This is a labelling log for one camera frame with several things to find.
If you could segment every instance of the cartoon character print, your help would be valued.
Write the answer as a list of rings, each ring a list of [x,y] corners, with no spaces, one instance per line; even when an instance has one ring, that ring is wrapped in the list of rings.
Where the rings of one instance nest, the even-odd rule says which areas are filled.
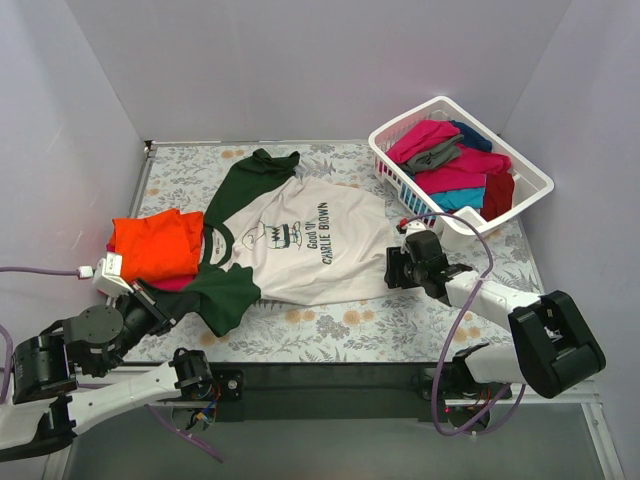
[[[273,250],[282,250],[292,245],[298,248],[302,245],[302,232],[300,231],[300,222],[293,224],[283,223],[282,225],[272,226],[258,222],[258,226],[250,229],[242,237],[242,244],[249,250],[253,250],[256,242],[265,238],[267,248]]]

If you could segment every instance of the stack of folded clothes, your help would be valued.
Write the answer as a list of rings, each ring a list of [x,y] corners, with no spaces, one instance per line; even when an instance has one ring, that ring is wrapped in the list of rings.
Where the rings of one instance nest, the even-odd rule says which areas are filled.
[[[387,156],[445,212],[472,207],[489,221],[511,209],[511,159],[462,122],[422,120]]]

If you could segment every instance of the raglan shirt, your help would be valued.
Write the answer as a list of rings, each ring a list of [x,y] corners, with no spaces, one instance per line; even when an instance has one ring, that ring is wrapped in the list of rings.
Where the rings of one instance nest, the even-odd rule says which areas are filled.
[[[316,178],[298,179],[300,155],[260,149],[236,163],[204,216],[200,271],[184,292],[216,335],[258,299],[317,305],[389,293],[393,230],[384,200]]]

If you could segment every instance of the gray cloth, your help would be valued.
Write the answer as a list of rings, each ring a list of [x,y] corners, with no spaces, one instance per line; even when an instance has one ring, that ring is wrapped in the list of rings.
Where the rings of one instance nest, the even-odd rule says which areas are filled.
[[[456,147],[456,143],[464,138],[464,135],[456,135],[449,140],[439,143],[431,150],[415,154],[408,162],[400,165],[405,172],[419,173],[425,170],[435,170],[436,168],[450,162],[454,158],[458,158],[461,154],[460,149]]]

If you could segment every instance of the blue cloth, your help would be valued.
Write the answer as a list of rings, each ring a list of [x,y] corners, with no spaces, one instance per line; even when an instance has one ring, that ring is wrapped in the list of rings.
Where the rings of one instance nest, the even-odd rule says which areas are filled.
[[[491,152],[493,149],[493,144],[490,140],[484,138],[466,123],[456,122],[455,120],[451,120],[449,123],[460,130],[460,133],[464,135],[464,139],[461,140],[460,143],[465,147],[475,148],[482,152]]]
[[[463,207],[482,208],[484,206],[483,188],[463,188],[462,190],[450,190],[443,193],[429,195],[438,206],[448,212],[460,210]]]

